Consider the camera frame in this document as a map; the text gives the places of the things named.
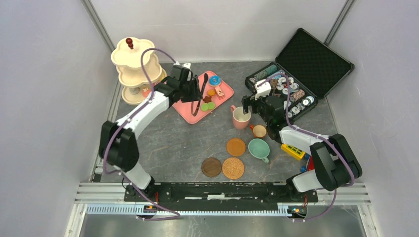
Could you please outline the blue donut toy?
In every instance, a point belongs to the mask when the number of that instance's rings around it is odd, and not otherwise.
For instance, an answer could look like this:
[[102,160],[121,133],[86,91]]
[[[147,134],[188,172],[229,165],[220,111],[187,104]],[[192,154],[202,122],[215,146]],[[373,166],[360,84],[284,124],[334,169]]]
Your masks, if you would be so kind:
[[210,84],[210,86],[216,87],[221,85],[222,80],[219,76],[212,76],[209,78],[208,83]]

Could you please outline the small pink cupcake toy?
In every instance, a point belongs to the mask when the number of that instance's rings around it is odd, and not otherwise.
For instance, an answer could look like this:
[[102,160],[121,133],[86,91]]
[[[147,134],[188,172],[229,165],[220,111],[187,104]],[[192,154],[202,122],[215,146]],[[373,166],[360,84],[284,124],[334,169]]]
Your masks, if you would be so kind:
[[143,86],[142,88],[141,88],[141,93],[142,93],[142,96],[144,97],[144,98],[147,98],[148,97],[148,95],[151,93],[151,87],[149,87],[149,86]]

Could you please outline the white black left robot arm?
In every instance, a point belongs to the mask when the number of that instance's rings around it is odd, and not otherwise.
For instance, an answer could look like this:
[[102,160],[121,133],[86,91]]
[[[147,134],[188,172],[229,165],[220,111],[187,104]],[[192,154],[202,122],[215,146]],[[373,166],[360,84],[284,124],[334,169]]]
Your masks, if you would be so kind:
[[177,102],[202,99],[198,77],[190,63],[174,64],[169,76],[154,86],[154,92],[122,119],[103,123],[100,134],[99,156],[104,164],[121,172],[137,189],[143,201],[155,196],[152,177],[139,162],[137,140],[142,131],[162,112]]

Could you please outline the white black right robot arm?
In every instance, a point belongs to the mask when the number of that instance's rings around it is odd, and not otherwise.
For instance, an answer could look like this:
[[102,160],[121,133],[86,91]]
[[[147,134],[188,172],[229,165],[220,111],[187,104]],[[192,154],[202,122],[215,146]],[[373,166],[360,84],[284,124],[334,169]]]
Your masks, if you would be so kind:
[[278,143],[291,145],[311,155],[314,170],[295,175],[287,180],[286,197],[299,201],[305,192],[314,189],[334,191],[351,186],[363,170],[348,141],[341,134],[315,134],[291,123],[288,102],[277,96],[244,96],[243,112],[260,115],[267,125],[268,135]]

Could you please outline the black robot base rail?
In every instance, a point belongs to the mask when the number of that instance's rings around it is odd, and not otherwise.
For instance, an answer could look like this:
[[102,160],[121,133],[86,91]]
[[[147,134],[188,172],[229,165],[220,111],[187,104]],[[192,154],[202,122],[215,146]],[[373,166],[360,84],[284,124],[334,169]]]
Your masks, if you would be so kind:
[[143,220],[170,220],[192,215],[297,216],[298,209],[318,202],[315,190],[300,193],[283,182],[161,182],[139,192],[125,187],[125,202],[138,204]]

